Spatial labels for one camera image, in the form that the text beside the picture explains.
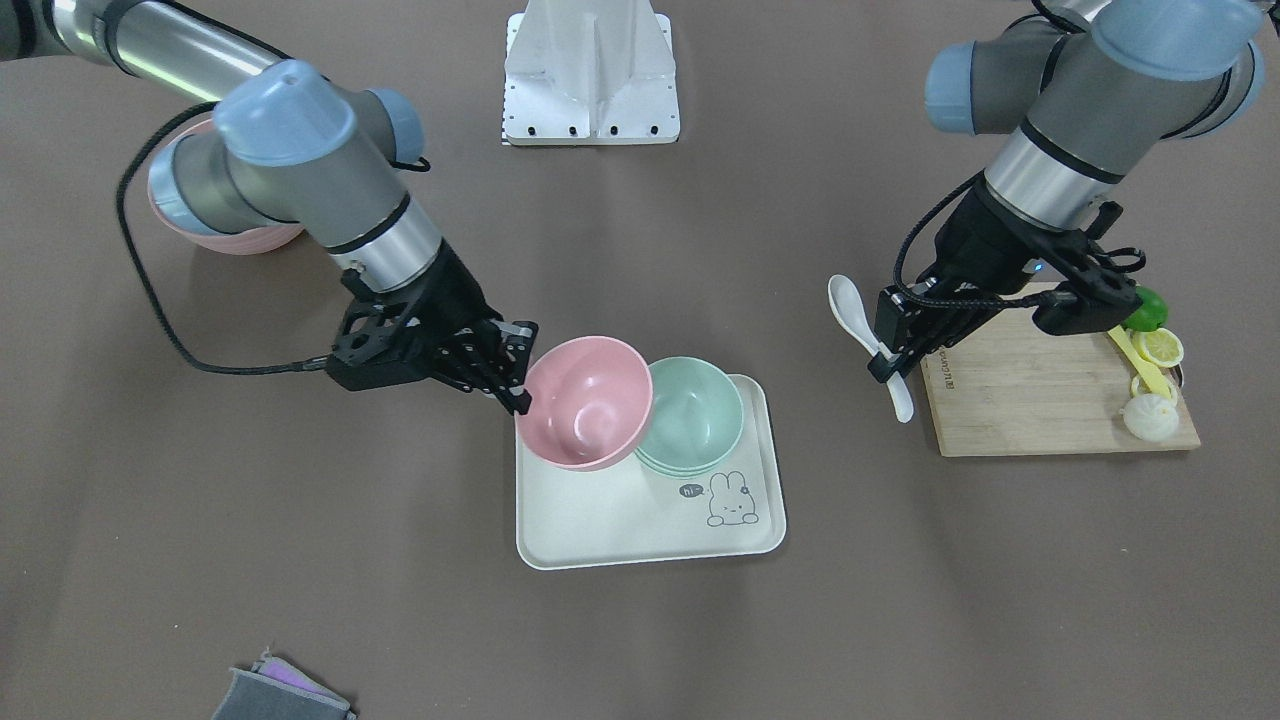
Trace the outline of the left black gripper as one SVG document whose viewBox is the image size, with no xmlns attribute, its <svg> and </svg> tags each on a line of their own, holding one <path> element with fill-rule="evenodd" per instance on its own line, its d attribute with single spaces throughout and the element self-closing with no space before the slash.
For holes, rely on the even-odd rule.
<svg viewBox="0 0 1280 720">
<path fill-rule="evenodd" d="M 983 183 L 963 183 L 902 241 L 890 283 L 878 293 L 868 363 L 877 382 L 908 378 L 923 359 L 951 347 L 998 313 L 1029 309 L 1051 336 L 1120 325 L 1140 306 L 1134 273 L 1144 254 L 1106 251 L 1101 237 L 1123 213 L 1103 202 L 1084 229 L 1046 229 L 1005 208 Z"/>
</svg>

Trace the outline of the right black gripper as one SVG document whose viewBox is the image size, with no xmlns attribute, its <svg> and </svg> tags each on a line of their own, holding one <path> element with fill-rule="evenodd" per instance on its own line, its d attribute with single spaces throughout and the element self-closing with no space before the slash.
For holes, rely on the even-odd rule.
<svg viewBox="0 0 1280 720">
<path fill-rule="evenodd" d="M 430 266 L 406 287 L 374 292 L 353 269 L 340 275 L 353 295 L 324 370 L 348 391 L 435 379 L 480 389 L 511 415 L 526 415 L 524 388 L 539 325 L 502 322 L 456 251 L 442 243 Z"/>
</svg>

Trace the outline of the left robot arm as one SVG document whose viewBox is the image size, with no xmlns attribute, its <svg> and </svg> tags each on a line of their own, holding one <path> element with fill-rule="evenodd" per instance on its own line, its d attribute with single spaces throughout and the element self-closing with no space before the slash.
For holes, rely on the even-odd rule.
<svg viewBox="0 0 1280 720">
<path fill-rule="evenodd" d="M 870 374 L 902 378 L 1007 309 L 1030 307 L 1052 336 L 1135 313 L 1144 254 L 1098 245 L 1121 214 L 1111 192 L 1156 143 L 1210 135 L 1249 106 L 1266 18 L 1253 1 L 1061 1 L 946 47 L 925 82 L 931 122 L 1006 140 L 940 201 L 933 263 L 908 282 L 896 259 Z"/>
</svg>

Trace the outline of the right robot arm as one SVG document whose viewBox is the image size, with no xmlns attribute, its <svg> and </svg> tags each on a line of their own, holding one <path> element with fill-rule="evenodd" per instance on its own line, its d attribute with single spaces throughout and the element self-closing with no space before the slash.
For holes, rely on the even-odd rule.
<svg viewBox="0 0 1280 720">
<path fill-rule="evenodd" d="M 5 1 L 3 60 L 78 56 L 170 88 L 168 120 L 115 192 L 123 240 L 163 332 L 223 375 L 324 372 L 349 391 L 438 380 L 524 415 L 538 328 L 508 323 L 401 179 L 426 172 L 419 114 L 388 88 L 351 91 L 307 61 L 177 1 Z M 189 234 L 306 231 L 351 293 L 330 350 L 266 366 L 198 360 L 178 338 L 134 246 L 125 196 L 148 172 L 157 214 Z"/>
</svg>

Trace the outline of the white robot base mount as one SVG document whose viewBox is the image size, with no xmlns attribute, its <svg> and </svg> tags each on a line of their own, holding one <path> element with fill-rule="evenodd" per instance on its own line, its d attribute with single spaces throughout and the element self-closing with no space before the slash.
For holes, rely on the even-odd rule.
<svg viewBox="0 0 1280 720">
<path fill-rule="evenodd" d="M 506 23 L 502 141 L 675 143 L 672 24 L 649 1 L 530 1 Z"/>
</svg>

